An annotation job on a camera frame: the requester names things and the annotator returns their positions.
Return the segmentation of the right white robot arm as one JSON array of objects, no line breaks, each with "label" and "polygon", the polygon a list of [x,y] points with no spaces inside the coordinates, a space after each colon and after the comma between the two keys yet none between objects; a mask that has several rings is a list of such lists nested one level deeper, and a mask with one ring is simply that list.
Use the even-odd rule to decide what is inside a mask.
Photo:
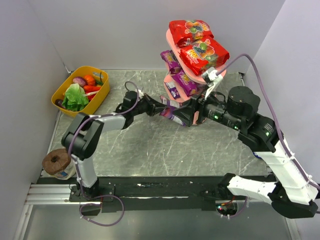
[{"label": "right white robot arm", "polygon": [[251,89],[236,86],[227,100],[220,101],[216,93],[206,91],[192,96],[173,114],[188,127],[198,113],[198,122],[209,119],[237,131],[237,138],[266,163],[276,178],[275,182],[265,182],[227,173],[217,187],[222,198],[245,196],[270,204],[289,219],[312,218],[319,212],[315,200],[320,197],[320,186],[307,176],[275,122],[257,113],[259,104],[260,98]]}]

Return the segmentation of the red candy bag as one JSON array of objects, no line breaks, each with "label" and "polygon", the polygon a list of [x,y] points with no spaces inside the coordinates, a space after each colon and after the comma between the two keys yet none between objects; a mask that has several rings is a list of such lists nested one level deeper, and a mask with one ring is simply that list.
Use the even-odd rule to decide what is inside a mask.
[{"label": "red candy bag", "polygon": [[183,63],[199,76],[209,68],[220,67],[230,58],[229,52],[210,36],[193,42],[180,49],[180,58]]},{"label": "red candy bag", "polygon": [[173,20],[169,22],[173,42],[178,47],[186,47],[203,37],[214,38],[210,26],[203,20]]}]

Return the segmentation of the small purple packet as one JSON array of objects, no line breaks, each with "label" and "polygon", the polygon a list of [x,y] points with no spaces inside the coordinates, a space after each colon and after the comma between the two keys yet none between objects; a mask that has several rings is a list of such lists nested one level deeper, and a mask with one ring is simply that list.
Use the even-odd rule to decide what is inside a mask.
[{"label": "small purple packet", "polygon": [[174,99],[178,99],[181,97],[178,89],[176,88],[176,85],[172,81],[165,82],[164,84]]},{"label": "small purple packet", "polygon": [[182,106],[181,103],[175,101],[175,100],[170,100],[164,96],[160,96],[161,103],[166,105],[166,108],[159,114],[160,116],[163,116],[181,126],[185,126],[185,123],[183,123],[177,116],[173,114],[173,111],[175,109],[178,109]]}]

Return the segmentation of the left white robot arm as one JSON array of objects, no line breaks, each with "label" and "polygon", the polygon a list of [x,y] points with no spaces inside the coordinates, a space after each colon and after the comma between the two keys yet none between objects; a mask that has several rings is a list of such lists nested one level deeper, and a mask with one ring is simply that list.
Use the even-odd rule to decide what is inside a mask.
[{"label": "left white robot arm", "polygon": [[74,163],[78,188],[86,200],[93,200],[99,195],[99,180],[94,169],[93,154],[101,134],[124,130],[133,123],[135,116],[147,114],[153,117],[166,108],[165,104],[146,93],[127,91],[122,103],[112,113],[87,115],[80,112],[76,115],[64,133],[61,144]]}]

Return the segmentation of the purple candy bag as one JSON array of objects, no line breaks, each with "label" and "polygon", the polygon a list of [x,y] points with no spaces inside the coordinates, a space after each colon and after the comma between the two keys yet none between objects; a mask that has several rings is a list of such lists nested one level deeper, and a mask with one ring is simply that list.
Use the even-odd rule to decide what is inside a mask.
[{"label": "purple candy bag", "polygon": [[163,51],[160,53],[160,56],[167,64],[170,74],[175,75],[182,70],[180,63],[172,50]]},{"label": "purple candy bag", "polygon": [[183,70],[173,74],[171,77],[183,89],[187,97],[191,97],[202,88],[200,84],[191,80]]}]

